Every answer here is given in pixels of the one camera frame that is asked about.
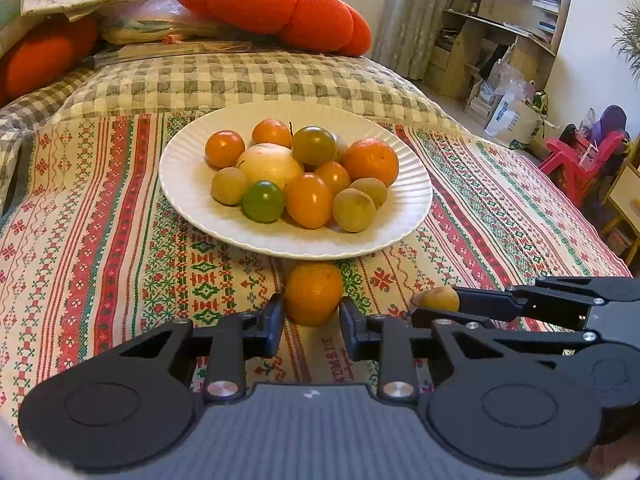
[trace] pink plastic chair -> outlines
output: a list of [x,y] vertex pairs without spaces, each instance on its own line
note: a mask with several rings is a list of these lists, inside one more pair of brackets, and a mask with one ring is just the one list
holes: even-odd
[[589,184],[598,176],[601,168],[609,160],[609,157],[616,151],[625,134],[623,132],[610,132],[598,147],[598,154],[593,159],[591,167],[584,170],[580,167],[580,157],[575,150],[565,144],[560,139],[551,139],[546,145],[551,150],[546,160],[540,166],[540,171],[550,175],[554,170],[562,166],[564,168],[564,179],[566,181],[564,194],[571,200],[577,208],[582,205],[584,192]]

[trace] wooden nightstand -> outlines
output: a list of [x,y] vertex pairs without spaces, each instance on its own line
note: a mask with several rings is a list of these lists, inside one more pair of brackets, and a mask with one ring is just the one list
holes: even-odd
[[602,237],[606,237],[620,222],[625,221],[636,234],[636,241],[631,246],[625,259],[627,266],[631,264],[640,249],[640,139],[636,141],[633,151],[626,158],[613,185],[609,189],[603,203],[609,203],[616,210],[616,217],[605,225]]

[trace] bed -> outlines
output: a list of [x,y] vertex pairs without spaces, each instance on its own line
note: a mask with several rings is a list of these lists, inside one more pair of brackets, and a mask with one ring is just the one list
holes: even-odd
[[[405,240],[337,262],[363,312],[405,317],[415,292],[503,288],[535,276],[628,276],[530,162],[471,136],[413,84],[366,58],[290,52],[200,55],[80,69],[0,110],[0,415],[17,429],[25,394],[175,316],[196,325],[258,308],[290,262],[192,228],[159,188],[167,141],[206,112],[252,100],[311,100],[376,121],[424,162],[433,207]],[[510,328],[554,330],[533,320]],[[337,319],[287,322],[280,351],[250,381],[368,381]],[[418,364],[421,387],[428,377]],[[194,387],[202,369],[194,376]]]

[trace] plate rim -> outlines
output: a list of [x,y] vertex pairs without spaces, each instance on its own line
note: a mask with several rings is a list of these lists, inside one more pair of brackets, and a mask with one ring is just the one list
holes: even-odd
[[[165,184],[164,184],[164,179],[162,178],[162,161],[164,159],[165,153],[167,151],[167,149],[169,148],[169,146],[171,145],[172,142],[174,142],[175,139],[177,139],[177,137],[180,135],[180,133],[187,127],[191,126],[192,124],[203,120],[204,118],[206,118],[207,116],[214,114],[220,110],[227,110],[229,108],[236,108],[236,107],[241,107],[241,106],[245,106],[245,105],[251,105],[251,104],[256,104],[257,102],[249,102],[249,103],[241,103],[241,104],[234,104],[231,106],[227,106],[224,108],[219,108],[218,110],[213,110],[212,112],[208,112],[204,115],[202,115],[201,117],[198,117],[196,120],[193,120],[191,122],[189,122],[188,124],[186,124],[185,126],[183,126],[180,130],[178,130],[174,136],[169,140],[169,142],[167,142],[167,144],[164,146],[164,149],[162,150],[162,153],[160,155],[160,160],[158,162],[158,180],[160,181],[160,187],[162,190],[162,194],[164,195],[164,197],[166,198],[167,202],[169,202],[169,204],[171,205],[171,207],[174,208],[174,210],[182,217],[184,218],[188,223],[190,223],[192,226],[194,226],[196,229],[198,229],[199,231],[203,232],[204,234],[207,234],[209,236],[212,236],[214,238],[216,238],[217,240],[220,240],[222,242],[228,243],[230,245],[233,245],[234,247],[238,247],[240,249],[244,249],[247,251],[251,251],[253,253],[258,253],[258,254],[266,254],[267,256],[274,256],[276,258],[287,258],[290,260],[307,260],[307,261],[328,261],[328,260],[346,260],[349,258],[357,258],[360,256],[366,256],[368,254],[372,254],[374,252],[377,252],[379,250],[382,250],[386,247],[389,247],[395,243],[398,243],[400,240],[403,240],[404,238],[406,238],[408,235],[410,235],[412,232],[414,232],[419,226],[420,224],[422,224],[425,220],[425,218],[427,218],[427,216],[429,215],[429,212],[431,211],[431,207],[433,206],[433,183],[431,181],[431,175],[429,174],[429,171],[427,170],[427,168],[425,167],[423,161],[420,159],[420,157],[417,155],[417,153],[414,152],[414,150],[411,149],[410,146],[408,146],[404,140],[402,140],[400,137],[396,136],[398,138],[398,140],[402,143],[404,143],[405,146],[407,146],[407,148],[412,152],[412,155],[417,158],[417,160],[421,163],[421,165],[424,168],[424,172],[427,176],[427,178],[429,179],[429,184],[430,184],[430,193],[428,196],[428,204],[426,207],[426,211],[424,213],[424,215],[422,216],[422,218],[420,219],[420,221],[411,229],[409,229],[406,232],[402,232],[401,235],[399,235],[399,237],[394,237],[392,240],[385,242],[384,244],[378,244],[373,248],[367,248],[367,249],[361,249],[361,250],[357,250],[357,251],[349,251],[349,252],[342,252],[340,254],[299,254],[299,253],[289,253],[287,251],[274,251],[271,250],[269,248],[258,248],[255,246],[252,246],[251,244],[245,243],[245,242],[239,242],[238,240],[235,240],[231,237],[222,235],[216,231],[213,230],[209,230],[203,227],[202,224],[200,224],[199,222],[196,222],[189,214],[185,213],[180,206],[177,206],[174,203],[174,200],[172,200],[171,196],[169,193],[166,192],[166,188],[165,188]],[[338,110],[339,112],[345,113],[345,114],[351,114],[351,115],[355,115],[358,118],[370,121],[371,123],[375,124],[376,126],[383,128],[382,126],[380,126],[376,121],[371,121],[369,118],[365,117],[365,116],[361,116],[358,114],[355,114],[353,112],[350,112],[348,110],[343,110],[342,108],[337,108],[337,107],[333,107],[333,106],[329,106],[329,105],[325,105],[325,104],[320,104],[320,103],[311,103],[311,102],[296,102],[296,101],[290,101],[287,102],[287,105],[289,104],[293,104],[295,106],[298,105],[315,105],[315,106],[323,106],[326,108],[331,108],[333,110]]]

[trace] tangerine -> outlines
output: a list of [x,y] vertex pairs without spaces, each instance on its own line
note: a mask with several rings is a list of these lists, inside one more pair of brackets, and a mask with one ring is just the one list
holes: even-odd
[[313,173],[289,181],[284,205],[289,216],[307,229],[318,229],[331,218],[334,196],[331,188]]
[[334,264],[297,264],[287,279],[285,312],[295,323],[319,326],[332,318],[340,305],[342,293],[342,275]]
[[334,196],[351,185],[351,179],[347,170],[334,161],[326,162],[322,166],[318,166],[314,173],[331,188]]
[[398,178],[400,164],[391,146],[380,139],[360,139],[344,152],[342,165],[351,180],[374,177],[385,186],[391,186]]
[[220,130],[209,137],[204,147],[207,162],[216,168],[234,166],[244,153],[244,140],[232,130]]
[[289,128],[279,119],[265,119],[255,125],[251,134],[251,140],[255,144],[269,142],[285,148],[291,147],[293,137]]

